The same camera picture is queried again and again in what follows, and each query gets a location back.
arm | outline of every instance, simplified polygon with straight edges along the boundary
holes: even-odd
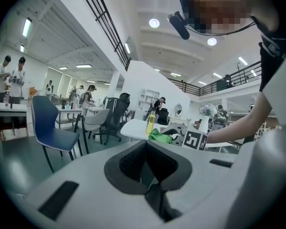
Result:
[[[271,105],[260,92],[251,112],[224,129],[210,132],[208,143],[223,143],[253,135],[262,125],[271,111]]]

white wall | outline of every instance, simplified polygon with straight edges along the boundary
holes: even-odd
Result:
[[[26,82],[22,89],[24,98],[28,97],[30,87],[34,86],[37,90],[43,89],[48,65],[7,45],[4,45],[0,50],[0,63],[4,61],[6,55],[11,56],[11,62],[6,68],[7,72],[12,72],[18,68],[19,59],[21,57],[25,57],[26,59],[25,65],[23,67],[24,71],[26,72]]]
[[[171,114],[175,105],[181,104],[182,117],[189,114],[190,98],[174,85],[165,76],[156,72],[152,67],[141,61],[131,61],[122,89],[123,93],[130,94],[130,110],[136,110],[138,100],[143,89],[160,92],[166,98],[165,108]]]

microphone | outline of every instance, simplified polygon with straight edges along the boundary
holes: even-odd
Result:
[[[179,33],[182,39],[188,40],[190,38],[190,34],[185,27],[186,22],[180,15],[179,11],[175,12],[175,14],[170,14],[167,17],[167,19],[171,23],[171,25],[176,29],[176,31]]]

black railing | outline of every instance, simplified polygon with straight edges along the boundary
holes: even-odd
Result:
[[[200,96],[215,93],[231,87],[258,80],[260,79],[261,73],[261,62],[259,61],[233,74],[226,75],[218,81],[215,81],[207,86],[202,87]]]
[[[100,26],[104,30],[106,36],[111,42],[114,52],[119,57],[119,60],[124,65],[125,69],[128,69],[130,58],[128,58],[125,48],[120,40],[115,25],[112,21],[110,13],[106,7],[104,0],[85,0],[91,8],[93,14],[96,17],[96,21],[99,22]]]
[[[174,79],[168,78],[172,83],[174,83],[177,87],[179,87],[183,92],[194,94],[196,96],[200,96],[200,87],[188,84],[184,81],[177,81]]]

